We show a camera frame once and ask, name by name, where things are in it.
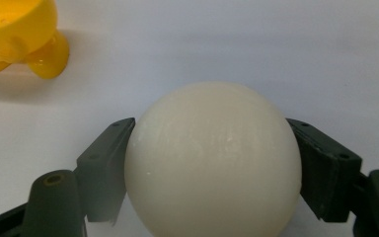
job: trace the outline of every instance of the yellow toy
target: yellow toy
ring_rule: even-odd
[[[56,26],[54,0],[0,0],[0,71],[26,62],[41,78],[58,76],[69,45]]]

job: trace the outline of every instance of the yellow plastic toy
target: yellow plastic toy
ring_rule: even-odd
[[[54,0],[0,0],[0,71],[26,62],[41,78],[58,76],[69,44],[56,26]]]

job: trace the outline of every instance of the screw hole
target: screw hole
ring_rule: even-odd
[[[63,181],[63,179],[64,179],[63,175],[54,174],[54,175],[51,175],[51,176],[45,178],[44,184],[46,186],[55,186],[55,185],[60,184]]]
[[[346,155],[346,154],[340,154],[340,157],[343,158],[343,159],[349,159],[349,156]]]

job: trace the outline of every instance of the white ball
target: white ball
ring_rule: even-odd
[[[277,236],[299,198],[301,161],[284,116],[247,87],[185,86],[131,134],[131,203],[157,237]]]

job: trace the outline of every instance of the white background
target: white background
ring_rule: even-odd
[[[0,213],[38,176],[74,169],[112,122],[139,118],[187,83],[224,80],[265,95],[379,169],[379,0],[57,1],[71,45],[55,80],[26,65],[0,73]],[[281,236],[352,236],[303,200]],[[92,236],[149,237],[128,198]]]

